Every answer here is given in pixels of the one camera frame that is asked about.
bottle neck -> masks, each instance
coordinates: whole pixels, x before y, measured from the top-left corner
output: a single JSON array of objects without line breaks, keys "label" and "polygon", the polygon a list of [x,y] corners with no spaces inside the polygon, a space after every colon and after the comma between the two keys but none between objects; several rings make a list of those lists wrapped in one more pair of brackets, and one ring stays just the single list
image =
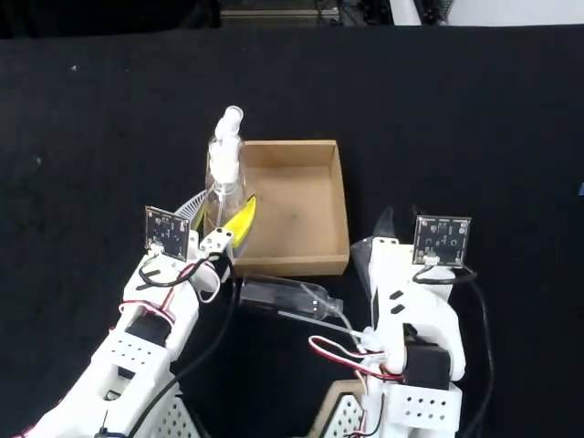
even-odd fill
[{"label": "bottle neck", "polygon": [[235,182],[218,182],[213,183],[213,191],[221,196],[229,195],[235,192],[243,184],[243,178],[241,173],[239,173],[238,178]]}]

lying plastic bottle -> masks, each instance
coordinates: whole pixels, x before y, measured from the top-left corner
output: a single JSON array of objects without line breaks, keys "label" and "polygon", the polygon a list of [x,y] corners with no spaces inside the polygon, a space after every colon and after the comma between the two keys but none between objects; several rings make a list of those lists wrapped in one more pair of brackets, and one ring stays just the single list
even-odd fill
[{"label": "lying plastic bottle", "polygon": [[322,320],[342,314],[343,301],[329,297],[319,285],[272,276],[247,276],[241,289],[242,304],[270,313],[288,312]]}]

red wire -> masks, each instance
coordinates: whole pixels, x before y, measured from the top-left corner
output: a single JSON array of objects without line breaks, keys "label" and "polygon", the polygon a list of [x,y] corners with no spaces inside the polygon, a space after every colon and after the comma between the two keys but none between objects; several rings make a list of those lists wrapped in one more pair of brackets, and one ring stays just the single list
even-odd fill
[{"label": "red wire", "polygon": [[150,301],[146,301],[146,300],[144,300],[144,299],[128,299],[128,300],[126,300],[126,301],[122,301],[122,302],[120,303],[120,306],[124,306],[124,305],[126,305],[126,304],[142,304],[142,305],[144,305],[144,306],[143,306],[144,310],[146,310],[147,312],[150,312],[150,313],[154,313],[154,314],[155,314],[156,312],[153,312],[152,310],[150,310],[150,309],[147,307],[147,306],[150,306],[150,307],[152,307],[152,308],[155,308],[157,311],[161,312],[161,313],[162,313],[162,314],[163,314],[163,315],[164,315],[164,316],[165,316],[167,319],[169,319],[170,321],[172,321],[172,323],[174,323],[174,318],[173,318],[171,315],[169,315],[169,313],[168,313],[168,312],[165,312],[165,311],[164,311],[164,310],[162,310],[161,308],[157,308],[157,307],[156,307],[154,304],[152,304]]},{"label": "red wire", "polygon": [[371,371],[371,370],[368,370],[364,367],[361,367],[358,363],[354,363],[352,360],[344,360],[343,358],[340,358],[339,356],[337,356],[333,353],[330,353],[324,349],[316,349],[312,345],[311,345],[311,347],[316,353],[320,354],[321,356],[324,356],[327,359],[330,359],[330,360],[333,360],[337,363],[341,363],[343,365],[351,367],[354,370],[359,370],[363,374],[367,374],[369,376],[375,377],[375,378],[380,379],[382,381],[401,381],[403,379],[403,376],[401,374],[385,374],[385,373],[378,373],[375,371]]},{"label": "red wire", "polygon": [[[187,266],[185,266],[182,271],[179,273],[179,275],[176,277],[176,279],[178,280],[179,278],[181,278],[182,276],[184,276],[184,274],[186,272],[189,271],[189,269],[191,269],[194,266],[194,263],[190,263]],[[174,287],[171,287],[171,289],[168,291],[168,294],[166,294],[166,298],[164,299],[164,301],[162,301],[162,306],[161,309],[162,310],[167,310],[168,305],[171,302],[171,298],[172,298],[172,292],[174,292]]]}]

yellow object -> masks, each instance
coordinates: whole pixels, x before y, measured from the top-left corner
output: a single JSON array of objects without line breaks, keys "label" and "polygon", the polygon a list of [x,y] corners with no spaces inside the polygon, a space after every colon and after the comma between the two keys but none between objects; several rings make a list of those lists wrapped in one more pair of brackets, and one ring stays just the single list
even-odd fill
[{"label": "yellow object", "polygon": [[245,204],[245,207],[236,214],[227,224],[225,224],[225,229],[231,231],[234,234],[233,247],[238,248],[247,237],[249,230],[254,222],[254,217],[256,216],[256,197],[253,195]]}]

circuit board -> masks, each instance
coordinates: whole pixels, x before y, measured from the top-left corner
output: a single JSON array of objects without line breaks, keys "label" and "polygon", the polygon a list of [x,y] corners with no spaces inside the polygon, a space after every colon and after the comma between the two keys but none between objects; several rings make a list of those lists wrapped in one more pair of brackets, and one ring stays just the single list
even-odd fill
[{"label": "circuit board", "polygon": [[462,267],[470,225],[470,217],[418,216],[412,262],[424,265],[426,256],[438,256],[438,266]]},{"label": "circuit board", "polygon": [[152,244],[164,247],[167,256],[186,261],[189,244],[189,220],[155,207],[145,207],[146,248]]}]

